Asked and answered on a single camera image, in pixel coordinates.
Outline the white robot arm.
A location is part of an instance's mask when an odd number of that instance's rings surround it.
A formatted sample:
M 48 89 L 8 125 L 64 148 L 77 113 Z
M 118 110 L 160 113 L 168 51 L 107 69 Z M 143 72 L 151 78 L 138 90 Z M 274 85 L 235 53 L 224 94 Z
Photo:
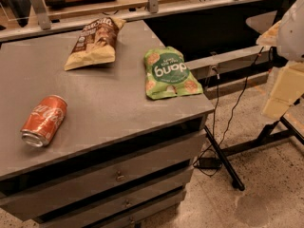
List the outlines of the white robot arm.
M 279 120 L 304 94 L 304 0 L 296 0 L 282 19 L 258 37 L 260 46 L 272 46 L 287 64 L 276 69 L 262 115 Z

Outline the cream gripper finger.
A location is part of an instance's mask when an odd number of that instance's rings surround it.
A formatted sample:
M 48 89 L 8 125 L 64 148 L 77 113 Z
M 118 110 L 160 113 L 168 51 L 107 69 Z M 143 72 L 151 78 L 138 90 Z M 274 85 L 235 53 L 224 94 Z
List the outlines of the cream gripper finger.
M 304 94 L 304 63 L 288 62 L 274 67 L 267 81 L 267 96 L 261 114 L 279 120 Z

